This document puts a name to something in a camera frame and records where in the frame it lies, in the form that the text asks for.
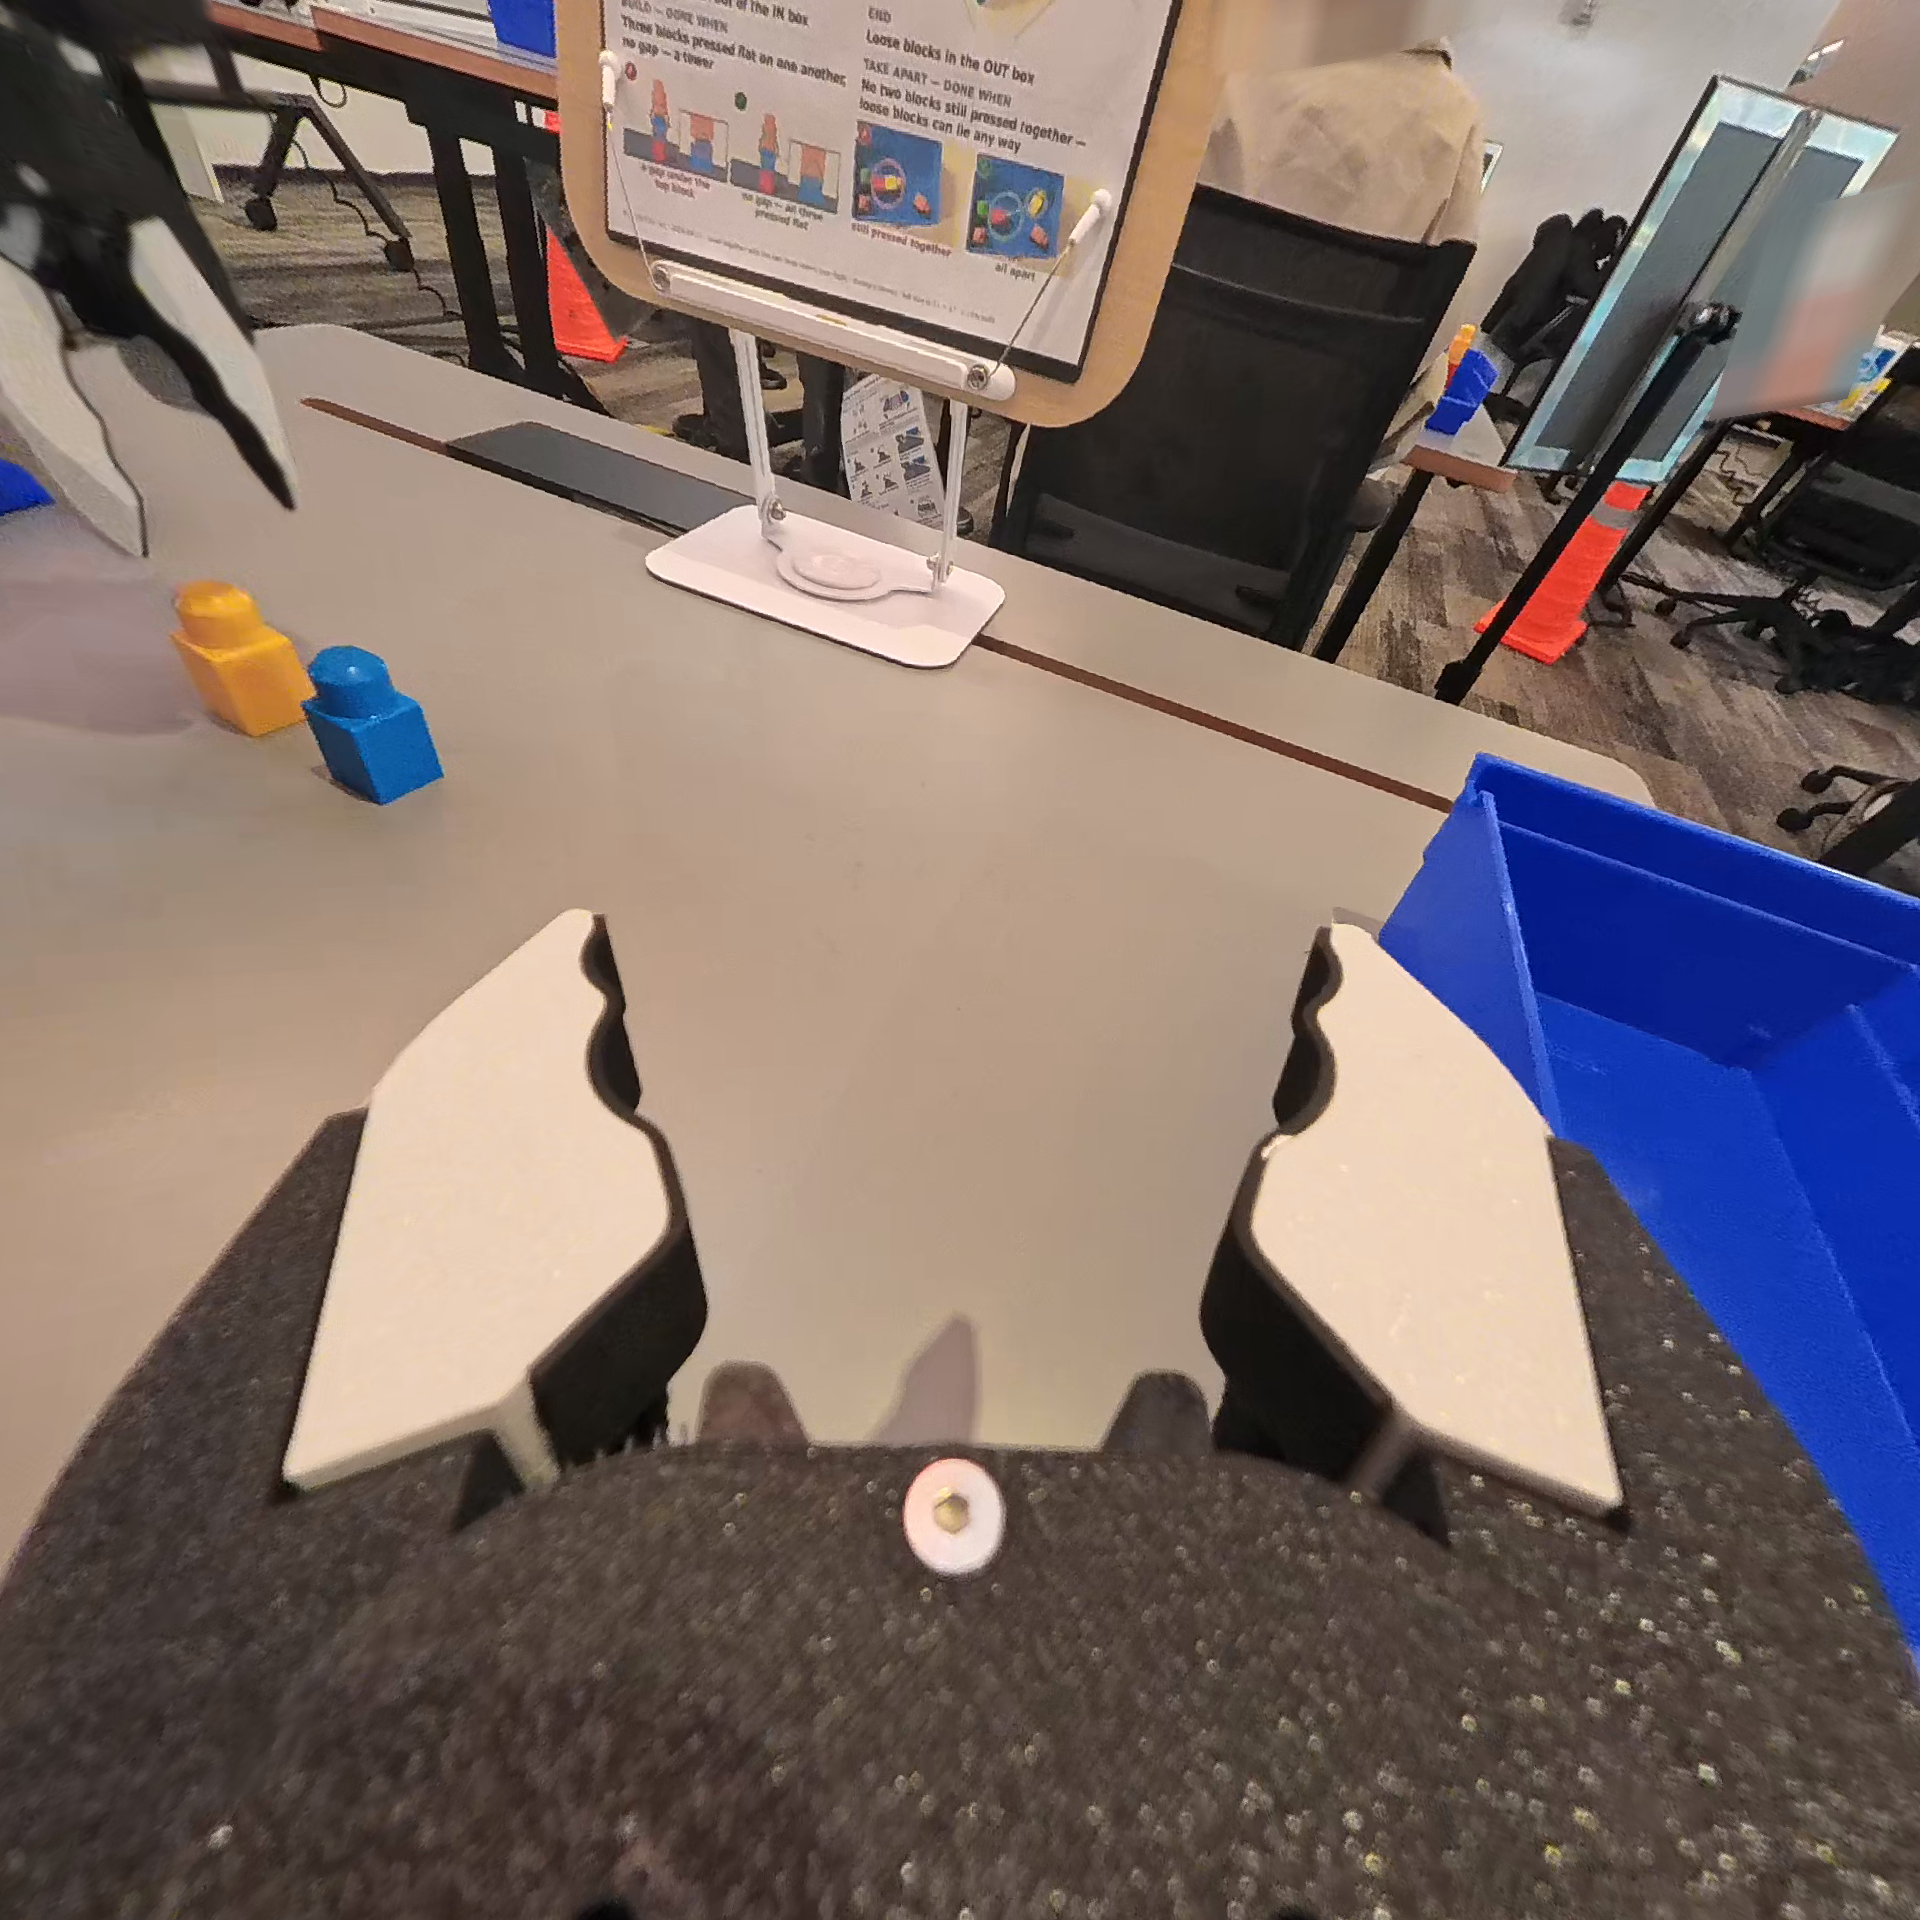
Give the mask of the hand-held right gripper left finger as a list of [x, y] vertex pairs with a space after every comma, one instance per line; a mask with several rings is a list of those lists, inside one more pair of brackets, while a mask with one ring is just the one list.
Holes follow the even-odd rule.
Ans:
[[534, 1488], [659, 1447], [707, 1313], [608, 924], [572, 907], [378, 1079], [281, 1479], [483, 1441]]

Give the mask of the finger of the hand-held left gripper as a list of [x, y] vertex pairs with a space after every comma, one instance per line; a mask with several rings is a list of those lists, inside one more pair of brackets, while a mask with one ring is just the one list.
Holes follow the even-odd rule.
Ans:
[[2, 269], [2, 441], [5, 456], [34, 472], [101, 539], [146, 557], [142, 500], [68, 372], [54, 305], [18, 268]]
[[155, 397], [216, 421], [283, 509], [298, 504], [296, 454], [253, 334], [179, 229], [158, 214], [72, 214], [66, 303]]

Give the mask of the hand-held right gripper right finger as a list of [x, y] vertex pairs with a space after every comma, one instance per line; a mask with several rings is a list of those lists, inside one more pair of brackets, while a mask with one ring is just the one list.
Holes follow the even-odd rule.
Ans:
[[1626, 1510], [1546, 1117], [1357, 924], [1313, 936], [1200, 1301], [1218, 1452], [1411, 1515], [1446, 1460]]

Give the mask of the yellow toy block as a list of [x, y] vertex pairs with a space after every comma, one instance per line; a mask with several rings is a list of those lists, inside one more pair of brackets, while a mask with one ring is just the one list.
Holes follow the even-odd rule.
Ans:
[[305, 725], [316, 687], [296, 649], [235, 583], [177, 590], [174, 649], [201, 705], [242, 736]]

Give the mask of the blue toy block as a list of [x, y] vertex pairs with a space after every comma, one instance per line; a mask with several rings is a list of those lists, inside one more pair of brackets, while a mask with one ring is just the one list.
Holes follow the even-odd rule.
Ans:
[[331, 782], [392, 804], [444, 780], [426, 712], [398, 689], [382, 656], [331, 644], [313, 654], [307, 673], [305, 717]]

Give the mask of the wooden top desk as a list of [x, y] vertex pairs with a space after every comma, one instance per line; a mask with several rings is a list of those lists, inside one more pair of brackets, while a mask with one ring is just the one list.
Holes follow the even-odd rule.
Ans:
[[[552, 326], [545, 221], [531, 167], [561, 168], [561, 108], [552, 59], [445, 39], [334, 4], [204, 4], [228, 53], [400, 105], [426, 134], [469, 366], [553, 399], [600, 403], [563, 357]], [[513, 323], [498, 316], [492, 256], [478, 221], [464, 147], [490, 150]]]

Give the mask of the orange traffic cone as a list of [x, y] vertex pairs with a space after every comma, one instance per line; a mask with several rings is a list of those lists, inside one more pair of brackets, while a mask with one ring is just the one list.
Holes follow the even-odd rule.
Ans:
[[1614, 479], [1586, 516], [1574, 516], [1572, 508], [1561, 511], [1558, 520], [1572, 524], [1572, 536], [1506, 630], [1501, 644], [1508, 651], [1552, 664], [1578, 647], [1594, 622], [1592, 601], [1600, 579], [1640, 524], [1650, 493], [1650, 484]]
[[629, 347], [629, 334], [613, 325], [597, 280], [548, 229], [545, 229], [545, 289], [558, 352], [601, 367], [617, 364]]

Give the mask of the white and wood document stand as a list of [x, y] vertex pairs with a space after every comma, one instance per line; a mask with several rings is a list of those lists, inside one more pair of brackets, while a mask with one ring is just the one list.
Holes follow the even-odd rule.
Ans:
[[947, 484], [953, 488], [977, 416], [1062, 427], [1105, 411], [1134, 374], [1162, 303], [1197, 164], [1209, 143], [1228, 4], [1171, 3], [1185, 6], [1181, 24], [1118, 221], [1088, 361], [1074, 382], [1009, 367], [990, 372], [970, 355], [940, 352], [886, 328], [787, 302], [774, 302], [771, 326], [745, 325], [745, 285], [683, 268], [673, 269], [668, 292], [659, 292], [649, 280], [646, 259], [608, 232], [603, 117], [593, 78], [603, 4], [619, 3], [558, 4], [561, 163], [566, 208], [589, 259], [613, 285], [726, 332], [754, 493], [752, 509], [739, 508], [668, 539], [646, 560], [649, 574], [664, 584], [896, 664], [953, 664], [985, 632], [1003, 601], [995, 580], [957, 565], [956, 496], [948, 496], [932, 549], [901, 545], [891, 536], [858, 533], [787, 504], [764, 421], [757, 343], [808, 352], [852, 374], [891, 377], [928, 399], [947, 403]]

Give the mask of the printed paper leaflet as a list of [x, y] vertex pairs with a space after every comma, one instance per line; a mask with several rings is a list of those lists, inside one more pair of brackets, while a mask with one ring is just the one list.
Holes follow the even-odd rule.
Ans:
[[854, 504], [925, 527], [941, 526], [948, 502], [947, 404], [886, 374], [858, 374], [846, 387], [838, 421], [844, 477]]

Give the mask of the printed instruction sheet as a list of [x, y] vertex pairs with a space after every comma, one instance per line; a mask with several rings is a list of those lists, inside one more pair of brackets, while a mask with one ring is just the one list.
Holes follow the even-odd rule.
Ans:
[[677, 268], [1074, 382], [1181, 24], [1171, 3], [619, 3], [608, 232]]

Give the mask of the wood edged side desk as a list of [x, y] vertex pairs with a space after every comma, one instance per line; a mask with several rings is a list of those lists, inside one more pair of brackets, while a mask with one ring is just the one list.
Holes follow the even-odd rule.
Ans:
[[1501, 496], [1520, 477], [1505, 465], [1505, 441], [1482, 408], [1452, 436], [1422, 431], [1401, 465], [1405, 481], [1393, 493], [1385, 516], [1368, 536], [1352, 579], [1313, 643], [1316, 661], [1334, 662], [1346, 651], [1433, 484]]

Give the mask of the black mesh office chair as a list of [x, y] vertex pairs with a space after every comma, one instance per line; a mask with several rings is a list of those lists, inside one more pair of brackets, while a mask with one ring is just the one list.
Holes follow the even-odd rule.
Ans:
[[1472, 256], [1197, 184], [1134, 374], [1009, 445], [993, 545], [1301, 651]]

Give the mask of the black tripod stand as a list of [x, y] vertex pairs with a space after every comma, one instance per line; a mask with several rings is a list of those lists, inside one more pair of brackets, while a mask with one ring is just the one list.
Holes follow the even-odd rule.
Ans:
[[1561, 557], [1578, 536], [1586, 518], [1602, 504], [1609, 487], [1618, 479], [1626, 462], [1645, 439], [1652, 422], [1667, 407], [1668, 397], [1684, 384], [1698, 357], [1733, 337], [1737, 328], [1737, 310], [1728, 303], [1694, 303], [1676, 325], [1668, 345], [1654, 359], [1640, 397], [1624, 411], [1614, 436], [1602, 453], [1586, 462], [1585, 477], [1572, 493], [1572, 500], [1561, 511], [1544, 545], [1514, 590], [1505, 597], [1490, 623], [1477, 635], [1472, 649], [1452, 661], [1435, 678], [1430, 694], [1441, 704], [1458, 705], [1477, 686], [1484, 668], [1493, 661], [1505, 638], [1514, 630], [1518, 619], [1529, 609], [1532, 598], [1544, 590]]

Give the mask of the framed panel with teal edge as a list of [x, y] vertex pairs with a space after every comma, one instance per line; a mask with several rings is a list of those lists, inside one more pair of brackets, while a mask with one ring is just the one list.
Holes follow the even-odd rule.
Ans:
[[1734, 336], [1698, 355], [1618, 468], [1630, 484], [1662, 484], [1710, 421], [1733, 349], [1784, 318], [1793, 259], [1827, 208], [1862, 195], [1898, 139], [1878, 120], [1714, 78], [1529, 404], [1506, 468], [1594, 468], [1684, 326], [1710, 303], [1728, 305]]

